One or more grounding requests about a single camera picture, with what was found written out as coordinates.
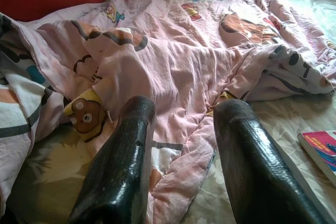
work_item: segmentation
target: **bed sheet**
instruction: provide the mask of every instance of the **bed sheet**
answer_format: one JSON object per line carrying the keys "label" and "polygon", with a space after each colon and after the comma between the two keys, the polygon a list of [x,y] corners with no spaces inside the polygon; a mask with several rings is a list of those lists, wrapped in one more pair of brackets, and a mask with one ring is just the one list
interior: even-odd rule
{"label": "bed sheet", "polygon": [[91,156],[71,125],[35,144],[8,198],[19,223],[66,223]]}
{"label": "bed sheet", "polygon": [[300,13],[316,20],[324,34],[336,43],[336,0],[289,0]]}

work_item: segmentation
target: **pink comforter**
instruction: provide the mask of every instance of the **pink comforter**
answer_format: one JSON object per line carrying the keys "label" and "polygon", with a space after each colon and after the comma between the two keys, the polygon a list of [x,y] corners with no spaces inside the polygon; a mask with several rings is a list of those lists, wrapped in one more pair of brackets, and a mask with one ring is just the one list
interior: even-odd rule
{"label": "pink comforter", "polygon": [[76,21],[12,26],[65,97],[93,88],[112,120],[134,95],[155,102],[148,223],[178,223],[197,194],[217,102],[336,88],[332,44],[287,0],[111,0]]}

